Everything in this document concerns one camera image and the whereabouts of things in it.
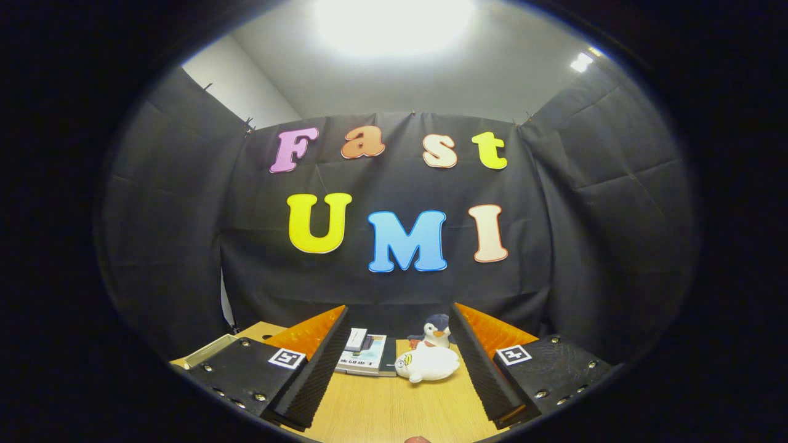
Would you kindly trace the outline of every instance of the stuffed animal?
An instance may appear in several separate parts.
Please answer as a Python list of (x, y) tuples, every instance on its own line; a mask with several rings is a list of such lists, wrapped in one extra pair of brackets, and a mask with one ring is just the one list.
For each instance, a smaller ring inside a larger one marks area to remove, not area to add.
[(448, 348), (449, 343), (455, 343), (452, 332), (448, 329), (448, 315), (430, 315), (424, 322), (424, 333), (422, 335), (410, 335), (407, 337), (411, 341), (411, 349), (416, 349), (416, 345), (423, 341), (427, 346), (438, 346)]
[(428, 346), (425, 342), (416, 345), (416, 349), (402, 354), (394, 362), (394, 370), (400, 377), (411, 383), (421, 380), (441, 380), (459, 367), (459, 356), (449, 348)]

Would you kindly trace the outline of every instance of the ceiling light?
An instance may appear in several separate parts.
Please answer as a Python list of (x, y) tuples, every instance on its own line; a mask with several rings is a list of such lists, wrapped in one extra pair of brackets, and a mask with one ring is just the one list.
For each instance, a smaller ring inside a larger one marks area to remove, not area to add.
[(578, 55), (578, 59), (573, 61), (570, 67), (575, 71), (582, 73), (585, 72), (585, 69), (589, 67), (593, 59), (586, 54), (580, 53)]
[(353, 55), (412, 55), (452, 43), (466, 28), (471, 0), (318, 0), (318, 33)]

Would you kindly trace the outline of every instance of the blue letter m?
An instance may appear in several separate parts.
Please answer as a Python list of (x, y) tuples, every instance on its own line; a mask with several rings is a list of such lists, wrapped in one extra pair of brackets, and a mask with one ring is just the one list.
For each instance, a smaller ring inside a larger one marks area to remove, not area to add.
[(413, 265), (416, 270), (444, 270), (447, 263), (443, 259), (440, 246), (440, 228), (446, 214), (439, 210), (426, 210), (418, 215), (410, 234), (405, 233), (400, 220), (387, 210), (373, 212), (367, 218), (375, 228), (375, 260), (370, 263), (372, 272), (391, 272), (394, 263), (388, 259), (388, 250), (394, 254), (400, 269), (406, 270), (416, 255)]

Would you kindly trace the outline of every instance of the white plush toy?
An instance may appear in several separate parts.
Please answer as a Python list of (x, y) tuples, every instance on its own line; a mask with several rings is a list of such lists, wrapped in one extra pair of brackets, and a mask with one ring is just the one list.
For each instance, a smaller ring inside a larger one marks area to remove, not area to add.
[(395, 362), (394, 369), (400, 377), (411, 383), (421, 380), (441, 380), (452, 375), (459, 367), (459, 356), (449, 348), (428, 346), (423, 342), (413, 351), (405, 352)]

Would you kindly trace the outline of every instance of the table surface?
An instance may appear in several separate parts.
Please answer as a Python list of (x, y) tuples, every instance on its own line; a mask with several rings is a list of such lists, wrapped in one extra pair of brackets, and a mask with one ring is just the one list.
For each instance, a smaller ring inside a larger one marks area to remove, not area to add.
[[(236, 335), (262, 341), (285, 328), (259, 322)], [(459, 354), (455, 344), (452, 350)], [(397, 355), (407, 352), (407, 340), (396, 341)], [(421, 435), (439, 443), (478, 441), (497, 430), (481, 406), (460, 354), (459, 369), (435, 382), (410, 383), (402, 377), (368, 377), (334, 373), (315, 413), (312, 427), (299, 432), (326, 443), (403, 443)], [(183, 359), (171, 363), (183, 365)]]

